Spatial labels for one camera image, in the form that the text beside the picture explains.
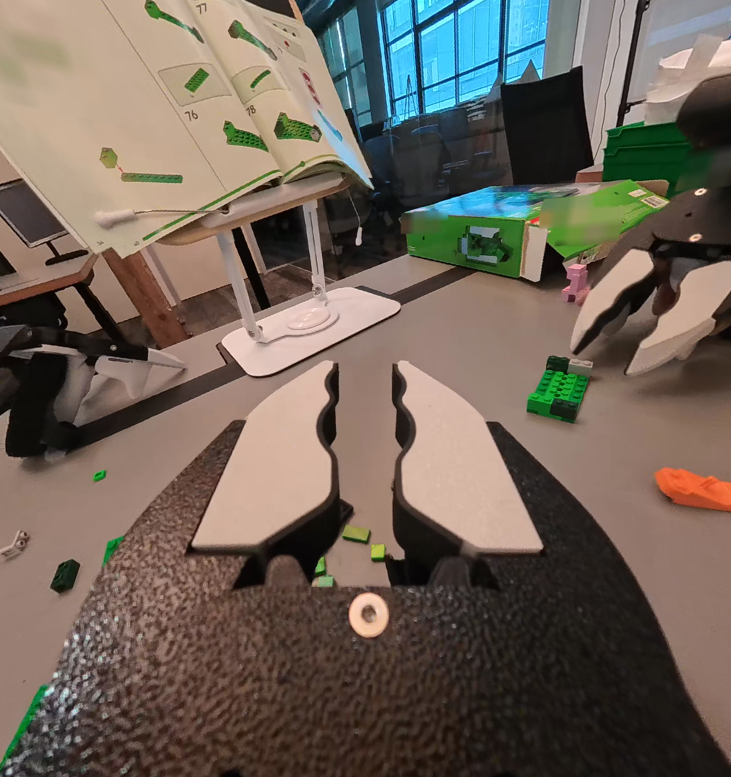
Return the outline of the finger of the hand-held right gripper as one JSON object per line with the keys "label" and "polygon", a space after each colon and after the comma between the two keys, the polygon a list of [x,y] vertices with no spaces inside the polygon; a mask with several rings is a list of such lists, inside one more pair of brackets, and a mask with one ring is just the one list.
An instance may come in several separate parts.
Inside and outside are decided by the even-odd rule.
{"label": "finger of the hand-held right gripper", "polygon": [[645,374],[674,359],[685,359],[717,325],[716,314],[731,295],[731,261],[691,270],[679,285],[670,310],[659,317],[638,345],[625,369],[628,376]]}
{"label": "finger of the hand-held right gripper", "polygon": [[644,249],[630,249],[585,298],[574,324],[571,353],[578,356],[594,342],[616,335],[654,296],[658,285],[652,255]]}

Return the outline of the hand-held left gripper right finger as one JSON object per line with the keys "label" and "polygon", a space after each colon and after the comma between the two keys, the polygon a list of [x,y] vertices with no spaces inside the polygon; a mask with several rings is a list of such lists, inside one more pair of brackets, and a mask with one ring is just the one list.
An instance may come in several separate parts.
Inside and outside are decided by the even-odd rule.
{"label": "hand-held left gripper right finger", "polygon": [[544,543],[485,418],[409,361],[392,367],[393,534],[406,559],[537,555]]}

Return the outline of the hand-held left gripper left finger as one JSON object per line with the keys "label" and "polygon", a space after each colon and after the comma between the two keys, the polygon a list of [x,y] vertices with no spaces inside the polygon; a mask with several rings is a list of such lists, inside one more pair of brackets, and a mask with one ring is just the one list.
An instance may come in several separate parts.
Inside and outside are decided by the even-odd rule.
{"label": "hand-held left gripper left finger", "polygon": [[322,361],[249,413],[191,550],[267,557],[290,544],[316,557],[332,544],[341,515],[338,388],[338,363]]}

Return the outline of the green lego assembly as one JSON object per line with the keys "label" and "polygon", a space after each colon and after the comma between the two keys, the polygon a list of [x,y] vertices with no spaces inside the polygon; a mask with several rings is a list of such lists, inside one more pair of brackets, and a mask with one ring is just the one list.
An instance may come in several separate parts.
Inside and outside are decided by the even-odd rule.
{"label": "green lego assembly", "polygon": [[527,413],[562,422],[576,422],[593,366],[592,361],[548,356],[544,374],[527,398]]}

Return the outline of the lego instruction booklet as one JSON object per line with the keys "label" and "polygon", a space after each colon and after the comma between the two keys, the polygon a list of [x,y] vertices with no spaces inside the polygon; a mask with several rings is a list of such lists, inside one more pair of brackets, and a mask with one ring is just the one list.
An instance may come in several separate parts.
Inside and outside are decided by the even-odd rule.
{"label": "lego instruction booklet", "polygon": [[119,257],[261,187],[372,188],[317,39],[268,2],[0,2],[0,150]]}

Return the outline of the pink lego pig figure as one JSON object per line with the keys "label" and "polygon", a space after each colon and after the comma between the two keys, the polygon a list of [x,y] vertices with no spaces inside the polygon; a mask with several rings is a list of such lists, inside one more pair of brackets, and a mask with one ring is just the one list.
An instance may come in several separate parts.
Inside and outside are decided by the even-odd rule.
{"label": "pink lego pig figure", "polygon": [[589,294],[588,267],[583,263],[574,263],[566,268],[567,286],[561,296],[567,303],[582,306]]}

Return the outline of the pile of lego pieces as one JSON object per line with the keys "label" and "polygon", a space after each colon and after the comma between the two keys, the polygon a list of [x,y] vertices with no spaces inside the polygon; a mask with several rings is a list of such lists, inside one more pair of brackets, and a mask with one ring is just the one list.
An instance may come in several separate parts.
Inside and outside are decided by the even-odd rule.
{"label": "pile of lego pieces", "polygon": [[[344,524],[343,529],[343,538],[346,538],[348,541],[354,541],[360,544],[365,544],[368,542],[368,540],[371,537],[371,530],[362,528],[362,527],[356,527],[351,524]],[[119,538],[111,539],[108,541],[108,544],[105,549],[104,553],[104,564],[107,564],[109,559],[114,555],[114,552],[118,549],[118,546],[124,541],[125,537],[121,536]],[[324,557],[318,559],[317,566],[314,570],[313,579],[316,580],[319,577],[328,579],[328,583],[325,585],[328,587],[331,587],[333,585],[332,583],[332,575],[327,572],[326,567],[326,561],[324,560]],[[4,753],[2,760],[0,762],[0,773],[2,772],[2,769],[6,766],[6,764],[11,760],[13,755],[17,752],[19,743],[21,742],[21,739],[23,735],[28,730],[28,727],[38,714],[40,707],[45,699],[45,696],[50,689],[50,684],[41,685],[38,689],[38,691],[35,693],[30,705],[28,706],[28,709],[26,713],[24,714],[21,723],[19,727],[17,728],[16,733],[13,736],[13,739],[11,740],[11,743],[7,747],[6,752]]]}

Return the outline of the green lego box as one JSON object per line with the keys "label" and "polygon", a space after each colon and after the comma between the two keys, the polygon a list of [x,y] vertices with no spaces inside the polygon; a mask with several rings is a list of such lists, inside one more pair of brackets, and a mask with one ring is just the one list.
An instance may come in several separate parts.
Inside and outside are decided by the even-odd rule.
{"label": "green lego box", "polygon": [[487,187],[403,214],[410,255],[530,282],[587,264],[667,205],[633,180]]}

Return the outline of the stack of green crates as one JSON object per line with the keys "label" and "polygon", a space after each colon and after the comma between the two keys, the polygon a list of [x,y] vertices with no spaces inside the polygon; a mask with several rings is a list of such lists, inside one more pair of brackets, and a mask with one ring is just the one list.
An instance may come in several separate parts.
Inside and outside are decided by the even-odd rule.
{"label": "stack of green crates", "polygon": [[604,182],[665,180],[666,196],[676,192],[692,147],[675,123],[631,123],[606,131]]}

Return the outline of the white paper bags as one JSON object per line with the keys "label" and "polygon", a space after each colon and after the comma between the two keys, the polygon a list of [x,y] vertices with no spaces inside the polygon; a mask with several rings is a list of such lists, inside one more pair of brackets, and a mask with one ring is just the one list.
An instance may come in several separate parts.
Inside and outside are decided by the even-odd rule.
{"label": "white paper bags", "polygon": [[731,73],[731,40],[701,34],[691,49],[663,58],[647,93],[644,125],[673,123],[702,81]]}

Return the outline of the white book stand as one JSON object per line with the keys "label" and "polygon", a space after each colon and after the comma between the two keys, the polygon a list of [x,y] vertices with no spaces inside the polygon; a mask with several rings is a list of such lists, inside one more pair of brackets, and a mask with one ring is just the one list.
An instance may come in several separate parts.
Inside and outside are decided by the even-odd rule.
{"label": "white book stand", "polygon": [[[304,361],[399,313],[400,304],[359,288],[327,291],[323,272],[318,200],[345,190],[344,175],[327,172],[240,197],[225,211],[203,215],[160,240],[187,246],[215,237],[232,285],[242,325],[222,341],[224,351],[252,377],[268,377]],[[237,266],[233,228],[300,206],[304,214],[312,265],[312,296],[292,307],[255,318]]]}

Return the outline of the orange brick separator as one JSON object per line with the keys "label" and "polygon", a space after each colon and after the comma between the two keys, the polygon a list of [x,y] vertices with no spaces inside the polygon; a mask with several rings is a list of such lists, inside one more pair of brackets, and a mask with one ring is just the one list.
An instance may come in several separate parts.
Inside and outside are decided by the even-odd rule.
{"label": "orange brick separator", "polygon": [[656,471],[654,478],[659,490],[674,504],[731,512],[731,482],[670,468]]}

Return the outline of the black light stand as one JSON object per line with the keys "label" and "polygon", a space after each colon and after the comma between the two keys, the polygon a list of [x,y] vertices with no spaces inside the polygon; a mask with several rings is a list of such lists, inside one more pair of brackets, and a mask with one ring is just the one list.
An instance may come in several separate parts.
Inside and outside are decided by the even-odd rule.
{"label": "black light stand", "polygon": [[623,74],[623,85],[620,96],[620,103],[616,113],[616,127],[621,127],[624,124],[624,120],[631,110],[631,108],[637,105],[636,102],[630,101],[631,85],[633,81],[633,73],[635,69],[635,61],[638,53],[638,47],[642,34],[643,19],[646,12],[649,10],[651,1],[637,1],[635,6],[635,13],[633,18],[633,29],[631,34],[631,42],[628,49],[628,55]]}

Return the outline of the black and white device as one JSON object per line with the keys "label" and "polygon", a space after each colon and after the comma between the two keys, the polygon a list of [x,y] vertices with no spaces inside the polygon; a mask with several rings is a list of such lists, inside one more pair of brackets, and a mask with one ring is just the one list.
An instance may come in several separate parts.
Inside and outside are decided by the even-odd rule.
{"label": "black and white device", "polygon": [[8,412],[4,449],[15,459],[79,446],[75,419],[96,375],[122,382],[139,399],[153,367],[184,371],[174,355],[147,346],[46,326],[0,327],[0,415]]}

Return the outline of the large grid window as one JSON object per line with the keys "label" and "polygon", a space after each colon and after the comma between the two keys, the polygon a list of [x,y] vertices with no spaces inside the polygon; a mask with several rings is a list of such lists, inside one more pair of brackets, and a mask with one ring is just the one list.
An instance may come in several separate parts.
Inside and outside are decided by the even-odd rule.
{"label": "large grid window", "polygon": [[549,1],[309,2],[303,12],[359,126],[450,109],[541,76]]}

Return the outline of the wood-edged desk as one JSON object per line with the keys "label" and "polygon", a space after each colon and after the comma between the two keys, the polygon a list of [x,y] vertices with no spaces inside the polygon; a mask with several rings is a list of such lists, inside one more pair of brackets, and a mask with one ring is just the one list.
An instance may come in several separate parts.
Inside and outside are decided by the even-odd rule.
{"label": "wood-edged desk", "polygon": [[54,265],[41,265],[29,271],[0,277],[0,307],[48,293],[57,293],[84,282],[99,256],[68,259]]}

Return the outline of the grey sign holder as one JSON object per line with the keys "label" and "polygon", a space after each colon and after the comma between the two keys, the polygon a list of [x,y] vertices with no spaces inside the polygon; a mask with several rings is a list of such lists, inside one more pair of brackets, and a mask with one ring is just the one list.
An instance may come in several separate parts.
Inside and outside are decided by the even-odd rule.
{"label": "grey sign holder", "polygon": [[51,250],[52,256],[45,261],[46,266],[90,254],[82,248],[65,254],[58,252],[54,241],[69,232],[23,179],[0,183],[0,217],[26,247],[45,245]]}

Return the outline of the wooden post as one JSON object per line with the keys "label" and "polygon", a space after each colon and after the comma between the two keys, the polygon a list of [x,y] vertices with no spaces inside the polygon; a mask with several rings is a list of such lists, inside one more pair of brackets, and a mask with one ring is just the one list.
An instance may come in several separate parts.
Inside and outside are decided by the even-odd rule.
{"label": "wooden post", "polygon": [[114,249],[108,248],[101,256],[160,348],[190,339],[191,336],[140,252],[119,257]]}

